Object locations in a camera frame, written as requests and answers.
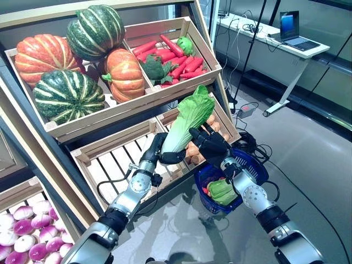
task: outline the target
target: orange pumpkin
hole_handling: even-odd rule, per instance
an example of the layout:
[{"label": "orange pumpkin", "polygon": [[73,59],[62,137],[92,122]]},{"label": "orange pumpkin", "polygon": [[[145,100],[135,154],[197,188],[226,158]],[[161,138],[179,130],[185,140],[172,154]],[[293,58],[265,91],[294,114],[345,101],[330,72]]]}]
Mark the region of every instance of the orange pumpkin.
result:
[{"label": "orange pumpkin", "polygon": [[141,68],[134,55],[123,48],[115,49],[106,59],[107,74],[114,99],[120,103],[144,95],[144,79]]},{"label": "orange pumpkin", "polygon": [[45,72],[77,70],[84,72],[82,59],[75,58],[67,41],[50,34],[26,37],[17,44],[15,66],[22,79],[32,88]]}]

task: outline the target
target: pumpkin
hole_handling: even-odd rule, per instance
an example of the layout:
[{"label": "pumpkin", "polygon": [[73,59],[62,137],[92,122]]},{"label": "pumpkin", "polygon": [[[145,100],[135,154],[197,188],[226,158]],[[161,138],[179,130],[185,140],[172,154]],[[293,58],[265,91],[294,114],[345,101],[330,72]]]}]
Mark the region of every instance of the pumpkin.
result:
[{"label": "pumpkin", "polygon": [[57,124],[104,109],[103,90],[90,77],[77,71],[44,73],[33,93],[39,112]]},{"label": "pumpkin", "polygon": [[84,72],[82,60],[73,56],[67,41],[50,34],[26,37],[19,42],[15,66],[22,79],[32,88],[45,72],[52,70]]},{"label": "pumpkin", "polygon": [[114,50],[106,59],[110,90],[116,101],[122,103],[144,95],[142,70],[134,55],[123,48]]},{"label": "pumpkin", "polygon": [[77,12],[78,20],[67,28],[67,40],[75,54],[96,61],[118,47],[125,28],[118,13],[108,5],[91,5]]}]

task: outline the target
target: desk leg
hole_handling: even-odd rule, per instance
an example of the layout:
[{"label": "desk leg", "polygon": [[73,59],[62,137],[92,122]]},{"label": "desk leg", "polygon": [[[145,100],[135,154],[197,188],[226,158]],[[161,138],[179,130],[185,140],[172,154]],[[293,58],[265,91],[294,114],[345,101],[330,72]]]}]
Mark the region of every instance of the desk leg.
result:
[{"label": "desk leg", "polygon": [[287,97],[290,95],[292,92],[293,88],[295,87],[296,83],[298,82],[299,78],[301,77],[302,73],[304,72],[305,68],[307,67],[309,62],[309,59],[305,59],[302,64],[302,68],[298,72],[298,75],[295,77],[295,79],[292,80],[292,82],[287,86],[285,93],[281,97],[280,101],[276,104],[274,104],[272,107],[267,109],[266,111],[263,112],[263,116],[268,117],[270,116],[273,112],[276,110],[279,110],[281,107],[285,106],[287,103],[290,101],[287,100]]}]

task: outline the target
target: green striped pumpkin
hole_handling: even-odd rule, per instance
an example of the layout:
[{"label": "green striped pumpkin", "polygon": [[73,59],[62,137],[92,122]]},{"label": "green striped pumpkin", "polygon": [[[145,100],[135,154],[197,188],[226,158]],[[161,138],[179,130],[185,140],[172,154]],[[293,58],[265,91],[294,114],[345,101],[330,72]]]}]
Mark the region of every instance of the green striped pumpkin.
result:
[{"label": "green striped pumpkin", "polygon": [[67,41],[78,57],[96,61],[122,43],[125,27],[112,7],[91,5],[77,12],[77,17],[68,25]]},{"label": "green striped pumpkin", "polygon": [[33,93],[39,112],[58,125],[104,109],[103,90],[78,71],[43,73]]}]

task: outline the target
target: green leafy vegetable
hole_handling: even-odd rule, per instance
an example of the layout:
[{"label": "green leafy vegetable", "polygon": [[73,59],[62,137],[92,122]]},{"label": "green leafy vegetable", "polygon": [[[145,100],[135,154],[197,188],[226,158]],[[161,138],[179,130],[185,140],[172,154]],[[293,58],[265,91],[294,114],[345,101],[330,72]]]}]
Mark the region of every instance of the green leafy vegetable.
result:
[{"label": "green leafy vegetable", "polygon": [[192,41],[189,38],[180,37],[177,40],[177,46],[179,46],[183,50],[183,53],[186,56],[189,56],[189,55],[193,54],[193,43],[192,43]]},{"label": "green leafy vegetable", "polygon": [[229,205],[237,197],[231,184],[228,184],[225,179],[210,182],[207,189],[211,198],[221,205]]},{"label": "green leafy vegetable", "polygon": [[199,85],[191,96],[178,105],[179,114],[161,148],[164,152],[179,152],[191,141],[190,128],[199,128],[214,110],[214,98],[209,97],[204,85]]},{"label": "green leafy vegetable", "polygon": [[171,62],[162,65],[161,57],[148,55],[146,63],[140,62],[140,64],[153,85],[172,81],[172,77],[167,75],[175,68],[171,65]]}]

